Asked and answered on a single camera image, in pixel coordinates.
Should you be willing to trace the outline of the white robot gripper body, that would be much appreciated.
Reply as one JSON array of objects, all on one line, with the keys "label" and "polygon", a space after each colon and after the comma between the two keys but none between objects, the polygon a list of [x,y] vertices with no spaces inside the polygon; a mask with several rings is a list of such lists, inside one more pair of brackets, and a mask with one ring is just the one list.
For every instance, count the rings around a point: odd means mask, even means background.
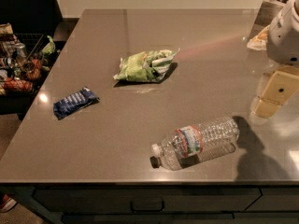
[{"label": "white robot gripper body", "polygon": [[271,21],[266,50],[277,63],[299,66],[299,0],[288,0]]}]

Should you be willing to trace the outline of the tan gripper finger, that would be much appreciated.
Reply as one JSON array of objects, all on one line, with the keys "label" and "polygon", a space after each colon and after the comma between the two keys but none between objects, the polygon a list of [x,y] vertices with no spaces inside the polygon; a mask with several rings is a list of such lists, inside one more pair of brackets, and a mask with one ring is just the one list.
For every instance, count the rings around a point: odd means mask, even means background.
[{"label": "tan gripper finger", "polygon": [[284,105],[298,91],[299,68],[285,65],[272,73],[262,92],[262,98],[277,105]]},{"label": "tan gripper finger", "polygon": [[255,97],[251,103],[251,112],[261,118],[270,118],[275,115],[280,109],[280,106],[259,97]]}]

